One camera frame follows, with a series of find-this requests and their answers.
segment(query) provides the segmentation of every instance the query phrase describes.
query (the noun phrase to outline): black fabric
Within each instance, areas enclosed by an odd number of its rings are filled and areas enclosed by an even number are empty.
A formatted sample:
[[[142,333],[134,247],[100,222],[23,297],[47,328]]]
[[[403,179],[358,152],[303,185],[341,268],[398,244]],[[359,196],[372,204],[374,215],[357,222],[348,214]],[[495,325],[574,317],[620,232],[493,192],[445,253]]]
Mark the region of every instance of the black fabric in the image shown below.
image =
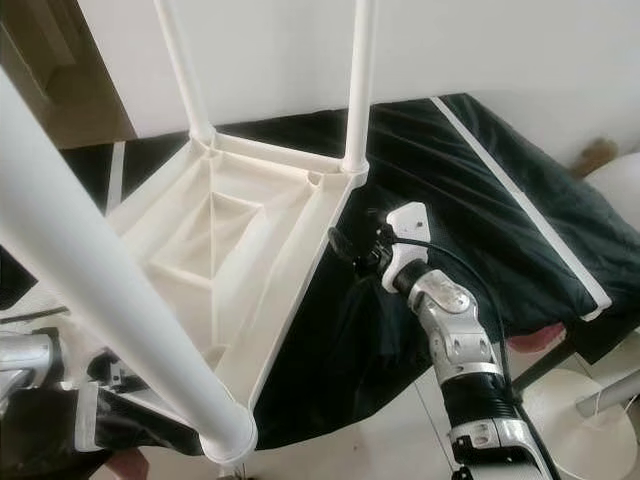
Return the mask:
[[[73,447],[78,393],[19,390],[0,424],[0,478],[82,480],[111,456]]]
[[[142,185],[187,142],[188,138],[187,132],[177,132],[127,142],[124,149],[122,198],[128,197]]]
[[[0,245],[0,310],[11,308],[35,284],[36,279]]]
[[[640,322],[637,233],[597,192],[572,180],[472,98],[454,95],[445,102],[534,204],[542,205],[542,213],[614,298],[615,308],[589,324],[615,325],[607,333],[612,340],[604,348],[593,335],[591,342],[582,340],[591,349],[581,351],[587,358],[606,353],[622,331]],[[340,156],[345,121],[342,111],[319,112],[221,130]],[[373,107],[367,158],[368,182],[353,192],[339,222],[361,251],[370,248],[376,228],[367,209],[422,201],[432,240],[465,259],[499,293],[508,335],[560,321],[587,329],[577,319],[595,308],[590,295],[430,101]],[[599,231],[591,236],[584,229]],[[592,238],[595,247],[581,246]],[[495,340],[495,315],[475,279],[438,252],[431,252],[430,262],[476,295],[480,320]],[[404,303],[375,280],[354,284],[350,268],[327,251],[256,405],[258,446],[279,447],[366,418],[429,364],[424,333]]]
[[[107,208],[113,145],[93,145],[60,150],[60,153],[97,207],[104,213]]]
[[[102,389],[98,393],[95,443],[110,450],[148,445],[202,455],[193,429]]]

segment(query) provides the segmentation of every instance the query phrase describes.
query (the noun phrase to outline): black cable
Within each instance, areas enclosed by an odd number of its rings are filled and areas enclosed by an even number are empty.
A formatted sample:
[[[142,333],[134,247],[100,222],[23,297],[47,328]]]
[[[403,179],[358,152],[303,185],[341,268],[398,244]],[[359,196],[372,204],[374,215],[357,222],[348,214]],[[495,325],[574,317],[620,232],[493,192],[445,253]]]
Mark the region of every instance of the black cable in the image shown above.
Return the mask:
[[[547,450],[547,447],[542,441],[542,438],[540,437],[540,434],[536,430],[535,425],[533,424],[533,422],[529,418],[529,415],[527,415],[527,412],[522,406],[522,399],[519,397],[519,395],[516,395],[515,392],[513,391],[513,386],[512,386],[513,382],[511,380],[511,371],[509,369],[509,360],[507,358],[507,335],[504,328],[504,321],[502,320],[502,315],[500,314],[500,309],[498,308],[498,302],[496,301],[496,297],[494,296],[493,290],[491,289],[491,287],[487,285],[487,283],[480,276],[480,274],[476,272],[475,269],[471,265],[469,265],[465,260],[460,258],[458,255],[456,255],[452,251],[444,247],[441,247],[440,245],[435,245],[431,242],[426,242],[422,240],[412,240],[410,238],[398,238],[395,236],[392,239],[392,241],[394,243],[404,243],[407,245],[416,245],[418,247],[431,248],[438,252],[444,253],[445,255],[449,256],[450,258],[458,262],[469,273],[471,273],[471,275],[473,275],[473,277],[480,283],[482,288],[485,290],[485,293],[489,298],[489,303],[491,303],[492,308],[496,312],[496,318],[498,320],[498,329],[500,334],[500,339],[499,339],[500,356],[502,357],[501,363],[502,363],[503,377],[505,381],[505,388],[506,388],[507,394],[510,397],[508,398],[508,400],[513,406],[515,406],[522,420],[529,426],[531,436],[533,437],[533,440],[538,445],[538,448],[540,449],[540,454],[542,455],[544,461],[546,462],[547,468],[549,469],[549,473],[551,473],[551,477],[553,478],[553,480],[562,480],[560,478],[560,475],[558,474],[558,471],[556,470],[556,466],[553,461],[553,458],[551,457],[551,454]]]
[[[56,315],[58,313],[67,313],[69,309],[67,307],[56,307],[49,310],[41,310],[39,312],[25,313],[23,315],[15,315],[13,317],[0,318],[0,325],[15,322],[28,322],[30,320],[36,320],[42,317],[48,317],[49,315]]]

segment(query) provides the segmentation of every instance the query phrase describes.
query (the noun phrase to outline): metal rod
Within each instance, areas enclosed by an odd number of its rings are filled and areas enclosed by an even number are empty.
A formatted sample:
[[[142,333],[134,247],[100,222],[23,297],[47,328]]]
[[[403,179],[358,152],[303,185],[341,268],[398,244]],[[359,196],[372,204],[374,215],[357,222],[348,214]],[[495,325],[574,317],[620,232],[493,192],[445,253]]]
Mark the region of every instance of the metal rod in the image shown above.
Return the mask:
[[[513,388],[517,392],[522,392],[533,382],[543,377],[550,370],[554,369],[567,358],[576,352],[575,348],[567,340],[553,348],[544,357],[525,370],[513,381]]]
[[[256,442],[231,397],[131,260],[0,69],[0,243],[228,464]]]
[[[342,160],[342,170],[345,172],[362,172],[367,169],[365,157],[373,79],[376,10],[377,0],[356,0],[347,141]]]
[[[178,16],[171,0],[154,0],[160,27],[169,50],[182,102],[189,118],[189,133],[205,145],[214,140],[215,129],[209,122],[207,104],[202,96],[196,69],[189,54]]]
[[[577,402],[576,408],[583,417],[588,418],[638,394],[640,394],[640,370]]]

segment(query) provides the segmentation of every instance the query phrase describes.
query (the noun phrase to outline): wall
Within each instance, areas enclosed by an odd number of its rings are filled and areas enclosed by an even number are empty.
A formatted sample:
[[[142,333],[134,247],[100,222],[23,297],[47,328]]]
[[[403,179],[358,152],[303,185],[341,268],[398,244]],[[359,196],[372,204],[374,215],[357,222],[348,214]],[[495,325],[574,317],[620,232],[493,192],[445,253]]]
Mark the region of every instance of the wall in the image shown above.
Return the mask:
[[[374,101],[475,91],[564,163],[592,132],[640,124],[637,0],[379,3]],[[152,0],[79,4],[136,132],[185,128]],[[352,1],[176,4],[212,123],[346,104]]]

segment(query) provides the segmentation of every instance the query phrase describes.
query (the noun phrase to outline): robotic arm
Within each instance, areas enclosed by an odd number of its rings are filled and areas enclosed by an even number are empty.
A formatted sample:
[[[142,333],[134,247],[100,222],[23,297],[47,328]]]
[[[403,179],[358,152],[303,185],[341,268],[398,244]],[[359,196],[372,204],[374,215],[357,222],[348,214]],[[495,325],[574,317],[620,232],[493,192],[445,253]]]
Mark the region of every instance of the robotic arm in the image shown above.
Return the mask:
[[[54,384],[62,379],[63,372],[55,328],[31,334],[0,333],[0,419],[13,392]]]
[[[428,242],[427,213],[409,203],[386,218],[394,238]],[[334,249],[343,247],[335,229]],[[532,435],[509,401],[502,369],[478,321],[478,305],[467,289],[427,263],[424,246],[379,240],[356,268],[381,277],[383,287],[399,293],[427,333],[433,367],[451,422],[449,438],[463,467],[453,480],[552,480],[557,478]]]

